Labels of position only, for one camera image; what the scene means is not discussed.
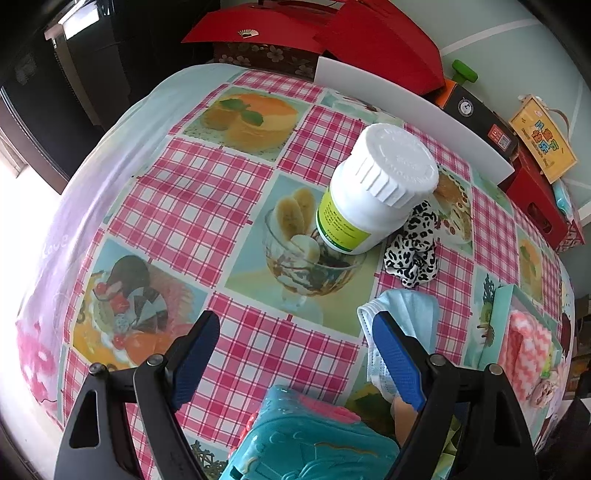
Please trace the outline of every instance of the strawberry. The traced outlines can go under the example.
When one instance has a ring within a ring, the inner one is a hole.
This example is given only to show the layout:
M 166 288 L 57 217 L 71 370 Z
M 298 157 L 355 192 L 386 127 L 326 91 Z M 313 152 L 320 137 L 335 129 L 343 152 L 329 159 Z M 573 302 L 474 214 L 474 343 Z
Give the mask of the strawberry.
M 125 347 L 125 337 L 123 335 L 115 335 L 113 337 L 113 346 L 117 350 L 123 350 Z
M 95 292 L 97 295 L 104 295 L 107 293 L 107 284 L 105 282 L 100 282 L 95 285 Z
M 112 299 L 110 299 L 109 303 L 111 304 L 111 308 L 113 309 L 113 313 L 115 315 L 117 315 L 118 313 L 125 313 L 129 308 L 129 302 L 121 292 L 119 292 Z

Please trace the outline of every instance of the red bag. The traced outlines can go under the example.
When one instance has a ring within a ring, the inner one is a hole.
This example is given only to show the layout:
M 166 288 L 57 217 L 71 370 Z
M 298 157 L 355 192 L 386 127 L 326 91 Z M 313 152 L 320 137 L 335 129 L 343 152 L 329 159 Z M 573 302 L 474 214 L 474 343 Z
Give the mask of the red bag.
M 345 3 L 315 38 L 340 61 L 417 95 L 444 85 L 439 49 L 388 0 Z
M 297 0 L 242 4 L 205 15 L 183 40 L 194 41 L 328 50 L 418 95 L 444 85 L 437 46 L 388 0 L 351 0 L 340 10 Z
M 314 36 L 337 12 L 297 0 L 242 4 L 208 13 L 183 42 L 246 42 L 321 54 L 326 49 Z

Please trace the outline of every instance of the floral box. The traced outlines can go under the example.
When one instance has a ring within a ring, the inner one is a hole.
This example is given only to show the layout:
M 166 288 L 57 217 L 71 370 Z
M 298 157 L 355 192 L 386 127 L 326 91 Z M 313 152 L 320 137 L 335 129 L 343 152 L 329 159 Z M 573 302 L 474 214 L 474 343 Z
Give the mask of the floral box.
M 313 79 L 319 55 L 280 45 L 214 42 L 213 57 L 219 63 L 232 63 Z

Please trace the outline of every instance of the green label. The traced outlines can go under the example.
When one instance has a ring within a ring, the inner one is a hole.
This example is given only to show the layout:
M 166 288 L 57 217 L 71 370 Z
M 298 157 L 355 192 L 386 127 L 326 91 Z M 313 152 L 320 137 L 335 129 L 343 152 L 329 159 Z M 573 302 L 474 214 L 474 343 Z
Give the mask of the green label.
M 330 190 L 326 190 L 316 213 L 318 228 L 326 239 L 336 248 L 351 252 L 363 242 L 369 233 L 351 225 L 336 209 L 330 196 Z

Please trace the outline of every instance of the pink blanket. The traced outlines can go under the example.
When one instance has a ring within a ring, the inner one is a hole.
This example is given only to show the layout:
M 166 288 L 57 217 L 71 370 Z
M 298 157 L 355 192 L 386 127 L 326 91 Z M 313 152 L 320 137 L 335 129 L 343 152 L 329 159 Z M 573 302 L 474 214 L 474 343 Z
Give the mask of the pink blanket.
M 499 354 L 517 400 L 526 400 L 540 379 L 548 357 L 552 334 L 529 313 L 513 310 L 509 314 L 509 330 Z

